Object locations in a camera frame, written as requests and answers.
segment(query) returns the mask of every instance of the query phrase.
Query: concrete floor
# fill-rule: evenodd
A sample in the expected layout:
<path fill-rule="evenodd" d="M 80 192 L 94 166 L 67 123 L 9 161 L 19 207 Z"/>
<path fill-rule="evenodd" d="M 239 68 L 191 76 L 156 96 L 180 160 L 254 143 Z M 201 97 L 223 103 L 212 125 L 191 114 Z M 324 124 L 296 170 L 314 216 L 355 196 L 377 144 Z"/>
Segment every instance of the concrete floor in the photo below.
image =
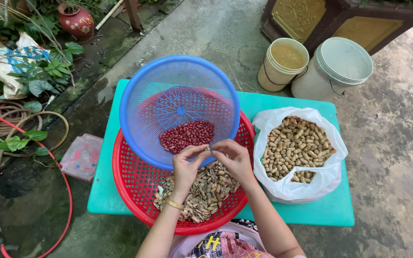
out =
<path fill-rule="evenodd" d="M 80 134 L 102 137 L 118 79 L 161 56 L 203 57 L 225 71 L 238 91 L 268 94 L 255 78 L 269 46 L 259 33 L 264 5 L 264 0 L 185 0 L 66 111 L 71 132 L 60 151 Z M 413 29 L 373 61 L 366 83 L 332 100 L 349 150 L 355 226 L 290 226 L 308 257 L 413 258 Z M 27 180 L 26 194 L 0 209 L 0 224 L 6 242 L 21 245 L 14 257 L 31 258 L 60 235 L 67 198 L 55 169 Z M 135 217 L 86 212 L 90 185 L 71 183 L 73 222 L 50 257 L 133 257 L 148 227 Z"/>

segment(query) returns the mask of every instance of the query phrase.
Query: plastic bucket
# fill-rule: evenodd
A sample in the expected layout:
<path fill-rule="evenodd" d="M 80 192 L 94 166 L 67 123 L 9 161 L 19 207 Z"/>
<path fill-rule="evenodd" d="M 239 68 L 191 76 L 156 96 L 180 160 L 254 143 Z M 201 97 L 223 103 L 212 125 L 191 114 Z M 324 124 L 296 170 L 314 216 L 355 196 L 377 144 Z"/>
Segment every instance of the plastic bucket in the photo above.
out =
<path fill-rule="evenodd" d="M 300 54 L 301 60 L 299 67 L 285 67 L 284 63 L 277 62 L 276 57 L 283 55 L 283 53 L 278 52 L 278 49 L 282 46 L 292 47 Z M 281 91 L 297 74 L 305 69 L 308 60 L 307 49 L 298 41 L 292 38 L 276 39 L 267 48 L 264 62 L 257 74 L 257 82 L 266 91 Z"/>
<path fill-rule="evenodd" d="M 372 58 L 360 45 L 347 38 L 329 38 L 315 50 L 307 72 L 294 81 L 291 92 L 296 98 L 328 100 L 365 82 L 373 70 Z"/>

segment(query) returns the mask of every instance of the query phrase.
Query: woman's right hand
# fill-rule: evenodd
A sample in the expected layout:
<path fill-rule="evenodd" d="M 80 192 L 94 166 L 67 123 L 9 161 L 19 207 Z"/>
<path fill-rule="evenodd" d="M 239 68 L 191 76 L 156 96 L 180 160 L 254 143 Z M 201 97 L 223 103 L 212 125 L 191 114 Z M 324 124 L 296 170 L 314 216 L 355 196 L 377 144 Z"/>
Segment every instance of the woman's right hand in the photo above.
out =
<path fill-rule="evenodd" d="M 241 184 L 246 191 L 255 187 L 248 150 L 231 139 L 222 140 L 212 145 L 212 154 L 215 159 L 226 166 L 227 171 Z"/>

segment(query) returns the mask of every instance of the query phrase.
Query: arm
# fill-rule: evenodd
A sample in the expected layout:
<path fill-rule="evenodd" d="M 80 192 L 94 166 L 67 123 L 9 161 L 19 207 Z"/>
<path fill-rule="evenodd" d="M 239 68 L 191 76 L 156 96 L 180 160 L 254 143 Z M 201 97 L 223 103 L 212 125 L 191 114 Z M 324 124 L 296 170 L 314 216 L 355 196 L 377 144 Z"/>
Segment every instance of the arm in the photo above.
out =
<path fill-rule="evenodd" d="M 210 155 L 209 151 L 204 151 L 206 146 L 208 145 L 188 146 L 179 154 L 173 156 L 175 187 L 169 196 L 172 202 L 184 204 L 190 187 L 196 179 L 200 164 Z M 195 160 L 188 162 L 187 158 L 192 155 L 198 156 Z M 168 256 L 176 222 L 181 211 L 181 209 L 165 203 L 163 210 L 141 244 L 136 258 L 163 258 Z"/>
<path fill-rule="evenodd" d="M 267 252 L 276 258 L 305 255 L 293 233 L 254 178 L 248 150 L 233 140 L 215 143 L 212 149 L 213 157 L 227 167 L 229 173 L 244 189 L 259 229 L 259 236 Z"/>

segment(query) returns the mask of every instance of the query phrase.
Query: hand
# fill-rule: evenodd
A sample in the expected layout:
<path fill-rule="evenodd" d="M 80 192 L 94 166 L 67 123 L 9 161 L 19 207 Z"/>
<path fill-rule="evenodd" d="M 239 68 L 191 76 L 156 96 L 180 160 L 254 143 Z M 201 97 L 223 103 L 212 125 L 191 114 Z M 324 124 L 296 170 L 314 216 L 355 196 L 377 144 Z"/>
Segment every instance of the hand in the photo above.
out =
<path fill-rule="evenodd" d="M 190 187 L 196 180 L 197 170 L 199 169 L 200 164 L 210 155 L 209 151 L 204 151 L 207 146 L 208 144 L 200 146 L 190 145 L 173 156 L 173 169 L 175 175 L 175 187 L 173 192 L 176 192 L 176 196 L 180 196 L 179 198 L 182 199 L 181 202 L 172 199 L 173 202 L 182 204 L 185 201 Z M 197 157 L 191 162 L 187 161 L 188 157 L 192 155 L 197 155 Z"/>
<path fill-rule="evenodd" d="M 245 147 L 234 140 L 226 139 L 213 144 L 212 150 L 213 157 L 226 166 L 227 171 L 237 179 L 245 191 L 255 187 L 256 179 L 251 169 L 250 155 Z"/>

